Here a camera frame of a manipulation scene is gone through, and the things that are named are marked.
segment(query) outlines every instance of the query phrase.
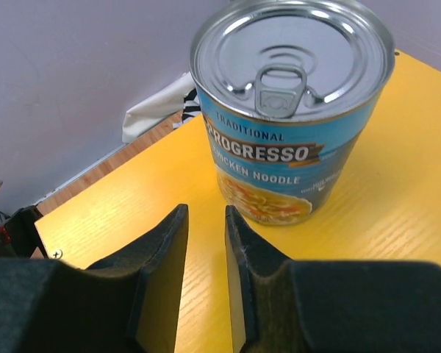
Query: soup can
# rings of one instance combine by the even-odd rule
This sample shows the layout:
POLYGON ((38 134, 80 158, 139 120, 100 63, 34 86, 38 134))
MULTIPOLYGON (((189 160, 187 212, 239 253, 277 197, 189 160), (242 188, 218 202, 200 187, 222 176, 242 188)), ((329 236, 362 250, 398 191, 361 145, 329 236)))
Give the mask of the soup can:
POLYGON ((395 64, 389 29, 354 0, 245 0, 198 31, 190 70, 220 191, 260 223, 327 200, 395 64))

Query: chicken noodle soup picture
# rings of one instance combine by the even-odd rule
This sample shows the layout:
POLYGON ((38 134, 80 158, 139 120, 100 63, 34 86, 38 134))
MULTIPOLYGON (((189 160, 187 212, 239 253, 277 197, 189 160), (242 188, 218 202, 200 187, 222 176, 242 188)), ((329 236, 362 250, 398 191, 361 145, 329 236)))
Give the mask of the chicken noodle soup picture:
POLYGON ((264 224, 293 224, 306 218, 312 204, 306 199, 254 187, 217 167, 220 191, 240 212, 264 224))

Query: screw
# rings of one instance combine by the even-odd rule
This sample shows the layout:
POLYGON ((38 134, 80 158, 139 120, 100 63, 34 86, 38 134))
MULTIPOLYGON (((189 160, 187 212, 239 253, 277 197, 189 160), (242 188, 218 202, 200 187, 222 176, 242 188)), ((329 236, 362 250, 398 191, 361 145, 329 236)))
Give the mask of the screw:
POLYGON ((53 259, 60 259, 62 257, 62 250, 60 249, 56 249, 53 253, 52 253, 52 258, 53 259))

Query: white cloth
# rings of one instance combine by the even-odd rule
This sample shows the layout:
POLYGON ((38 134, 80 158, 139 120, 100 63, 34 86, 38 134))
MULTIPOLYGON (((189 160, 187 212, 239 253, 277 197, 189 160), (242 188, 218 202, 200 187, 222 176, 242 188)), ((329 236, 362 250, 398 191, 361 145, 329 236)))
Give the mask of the white cloth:
POLYGON ((129 109, 123 122, 123 142, 131 143, 170 114, 183 109, 183 98, 193 88, 193 78, 187 73, 129 109))

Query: can rim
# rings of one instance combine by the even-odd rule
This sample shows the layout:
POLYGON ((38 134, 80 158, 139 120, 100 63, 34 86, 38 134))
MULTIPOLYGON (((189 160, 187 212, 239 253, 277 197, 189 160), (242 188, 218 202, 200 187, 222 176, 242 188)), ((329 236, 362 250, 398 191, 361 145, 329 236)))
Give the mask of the can rim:
POLYGON ((262 120, 262 121, 270 121, 274 123, 283 123, 283 124, 310 124, 310 123, 320 123, 325 120, 334 120, 335 118, 339 118, 345 114, 348 114, 350 111, 354 111, 362 105, 369 102, 374 96, 380 93, 382 88, 389 81, 391 74, 395 67, 395 41, 392 36, 391 31, 388 26, 370 9, 368 9, 365 5, 359 3, 356 0, 333 0, 333 1, 317 1, 317 0, 243 0, 236 1, 228 6, 224 7, 222 10, 219 10, 217 13, 208 18, 199 28, 195 37, 193 38, 193 42, 190 48, 190 71, 196 85, 203 90, 203 93, 207 94, 213 101, 220 104, 222 107, 226 107, 229 110, 236 112, 237 114, 241 114, 246 118, 253 118, 254 120, 262 120), (210 31, 217 27, 218 24, 222 23, 227 18, 231 16, 235 16, 237 13, 245 10, 245 8, 249 7, 260 7, 261 5, 267 4, 297 4, 297 5, 305 5, 305 4, 321 4, 321 5, 331 5, 331 6, 341 6, 353 13, 359 14, 361 17, 365 18, 366 22, 368 22, 369 30, 373 30, 379 40, 381 41, 381 50, 384 53, 384 58, 386 61, 385 70, 383 71, 379 83, 376 84, 373 90, 371 90, 368 94, 364 95, 361 99, 359 99, 356 103, 350 104, 348 106, 344 106, 339 112, 333 115, 333 117, 325 117, 319 118, 313 121, 285 121, 279 119, 265 119, 259 114, 253 113, 251 111, 242 110, 238 107, 231 106, 229 103, 219 99, 215 95, 213 95, 207 86, 202 82, 199 77, 199 72, 196 68, 197 63, 197 53, 201 44, 203 43, 203 39, 207 36, 210 31))

